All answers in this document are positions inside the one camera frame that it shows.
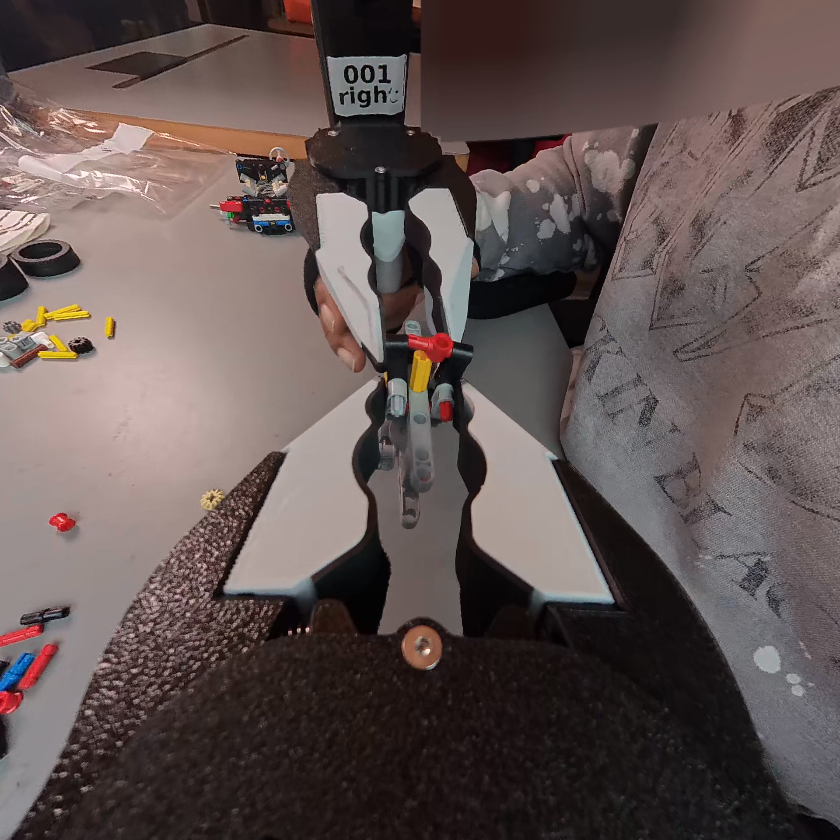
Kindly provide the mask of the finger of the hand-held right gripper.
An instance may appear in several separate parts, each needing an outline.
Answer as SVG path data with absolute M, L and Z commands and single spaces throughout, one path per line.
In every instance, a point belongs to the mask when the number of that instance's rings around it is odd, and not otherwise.
M 375 284 L 371 248 L 363 241 L 370 227 L 368 207 L 344 193 L 316 196 L 320 277 L 374 367 L 385 364 L 382 302 Z
M 449 189 L 425 188 L 409 205 L 409 243 L 422 259 L 428 327 L 460 342 L 468 314 L 473 239 Z

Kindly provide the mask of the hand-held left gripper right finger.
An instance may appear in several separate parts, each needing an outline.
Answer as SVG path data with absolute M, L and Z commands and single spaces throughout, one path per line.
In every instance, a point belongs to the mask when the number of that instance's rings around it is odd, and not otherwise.
M 559 460 L 472 384 L 461 387 L 458 472 L 468 491 L 459 547 L 505 605 L 614 608 L 562 485 Z

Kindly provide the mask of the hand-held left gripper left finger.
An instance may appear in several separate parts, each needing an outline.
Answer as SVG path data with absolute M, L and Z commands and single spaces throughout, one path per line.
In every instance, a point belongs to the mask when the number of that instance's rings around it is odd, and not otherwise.
M 356 452 L 372 420 L 369 380 L 295 437 L 224 582 L 226 596 L 321 598 L 328 568 L 361 546 L 371 511 Z

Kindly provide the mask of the grey toy brick assembly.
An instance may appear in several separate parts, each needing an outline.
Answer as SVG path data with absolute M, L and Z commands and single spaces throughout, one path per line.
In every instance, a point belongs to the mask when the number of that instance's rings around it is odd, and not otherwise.
M 413 529 L 421 517 L 421 496 L 435 479 L 433 429 L 454 422 L 473 354 L 470 344 L 446 332 L 424 334 L 414 320 L 407 320 L 401 332 L 385 341 L 378 468 L 396 474 L 404 529 Z

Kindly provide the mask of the person's right forearm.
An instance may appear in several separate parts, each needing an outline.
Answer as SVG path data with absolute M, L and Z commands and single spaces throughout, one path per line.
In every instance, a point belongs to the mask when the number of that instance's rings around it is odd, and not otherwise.
M 657 124 L 573 133 L 476 189 L 471 319 L 568 298 L 596 301 Z

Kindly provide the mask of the grey desk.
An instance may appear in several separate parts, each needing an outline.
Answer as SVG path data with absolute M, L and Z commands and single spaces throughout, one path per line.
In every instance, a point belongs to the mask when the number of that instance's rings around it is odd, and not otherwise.
M 3 322 L 72 304 L 117 322 L 92 356 L 2 369 L 2 633 L 72 607 L 28 646 L 59 652 L 7 719 L 2 838 L 37 799 L 133 598 L 202 519 L 201 495 L 231 493 L 370 377 L 322 338 L 302 239 L 230 229 L 211 209 L 237 191 L 234 165 L 175 215 L 120 196 L 59 213 L 49 236 L 80 267 L 2 302 Z M 49 525 L 62 511 L 69 532 Z

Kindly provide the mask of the person's right hand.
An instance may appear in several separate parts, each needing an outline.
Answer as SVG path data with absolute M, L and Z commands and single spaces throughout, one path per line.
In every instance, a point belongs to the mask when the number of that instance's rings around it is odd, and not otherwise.
M 353 373 L 361 373 L 367 359 L 361 346 L 353 337 L 351 330 L 340 313 L 322 279 L 318 277 L 313 286 L 318 316 L 322 331 L 331 351 Z M 386 331 L 398 333 L 405 320 L 409 319 L 424 292 L 414 277 L 405 276 L 399 291 L 383 296 L 384 323 Z

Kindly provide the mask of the black toy brick car chassis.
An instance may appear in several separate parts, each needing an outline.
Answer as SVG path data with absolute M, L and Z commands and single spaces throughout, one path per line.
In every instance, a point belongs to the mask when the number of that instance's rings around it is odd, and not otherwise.
M 288 195 L 295 165 L 286 150 L 276 146 L 268 155 L 237 154 L 235 164 L 242 194 L 227 196 L 211 209 L 230 228 L 265 236 L 295 231 Z

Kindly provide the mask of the grey table with dark cutout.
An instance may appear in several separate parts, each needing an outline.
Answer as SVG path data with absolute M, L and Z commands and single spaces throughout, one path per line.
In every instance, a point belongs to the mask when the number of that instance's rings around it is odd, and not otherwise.
M 129 87 L 92 67 L 138 52 L 187 57 Z M 312 136 L 329 124 L 313 39 L 204 24 L 11 71 L 37 98 L 77 111 Z

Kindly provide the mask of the person's grey printed sweatshirt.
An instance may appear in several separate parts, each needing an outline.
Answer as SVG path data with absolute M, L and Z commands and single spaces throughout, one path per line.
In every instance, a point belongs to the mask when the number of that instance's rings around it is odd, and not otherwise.
M 838 88 L 570 137 L 617 242 L 563 446 L 675 573 L 789 796 L 838 825 Z

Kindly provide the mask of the clear plastic bag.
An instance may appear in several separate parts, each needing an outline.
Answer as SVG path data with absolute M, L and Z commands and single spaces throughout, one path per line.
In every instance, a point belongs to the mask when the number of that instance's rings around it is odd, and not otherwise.
M 2 209 L 56 213 L 120 196 L 174 215 L 234 169 L 231 153 L 168 133 L 131 154 L 109 153 L 102 143 L 119 123 L 136 125 L 13 91 L 1 106 Z

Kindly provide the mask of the white paper sheet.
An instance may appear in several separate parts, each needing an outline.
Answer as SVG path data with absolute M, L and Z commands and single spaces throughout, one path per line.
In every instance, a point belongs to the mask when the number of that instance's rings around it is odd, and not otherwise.
M 153 134 L 152 129 L 120 122 L 102 147 L 109 153 L 131 154 L 141 150 Z

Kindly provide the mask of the group of yellow toy pins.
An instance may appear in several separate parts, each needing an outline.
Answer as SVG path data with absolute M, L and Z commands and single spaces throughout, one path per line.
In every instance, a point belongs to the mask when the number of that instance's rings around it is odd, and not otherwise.
M 36 357 L 43 361 L 77 361 L 94 355 L 107 342 L 115 339 L 117 322 L 114 317 L 97 314 L 78 304 L 70 304 L 60 308 L 49 308 L 38 305 L 32 311 L 32 317 L 15 321 L 7 325 L 8 335 L 21 332 L 47 333 L 56 344 L 55 350 L 41 351 Z M 76 355 L 67 350 L 67 342 L 76 337 L 88 337 L 96 350 L 84 355 Z

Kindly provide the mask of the pile of black red blue pins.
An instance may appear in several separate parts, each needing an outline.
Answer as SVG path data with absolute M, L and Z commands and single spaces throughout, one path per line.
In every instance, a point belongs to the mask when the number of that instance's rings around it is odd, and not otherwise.
M 70 605 L 42 608 L 21 615 L 15 629 L 1 634 L 1 757 L 8 751 L 7 719 L 23 703 L 25 693 L 33 689 L 59 651 L 57 642 L 37 643 L 50 625 L 70 617 Z

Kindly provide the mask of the white instruction booklet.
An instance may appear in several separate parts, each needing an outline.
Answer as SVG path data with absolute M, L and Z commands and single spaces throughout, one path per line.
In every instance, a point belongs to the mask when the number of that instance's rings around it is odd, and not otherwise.
M 15 249 L 45 235 L 49 229 L 50 215 L 2 209 L 0 221 L 1 255 L 8 256 Z

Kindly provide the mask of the grey and brown toy brick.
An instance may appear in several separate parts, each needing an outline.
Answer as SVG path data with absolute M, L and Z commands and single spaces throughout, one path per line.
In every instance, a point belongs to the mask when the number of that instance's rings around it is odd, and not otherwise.
M 55 350 L 56 344 L 47 333 L 20 332 L 1 336 L 1 368 L 21 368 L 33 360 L 39 352 Z

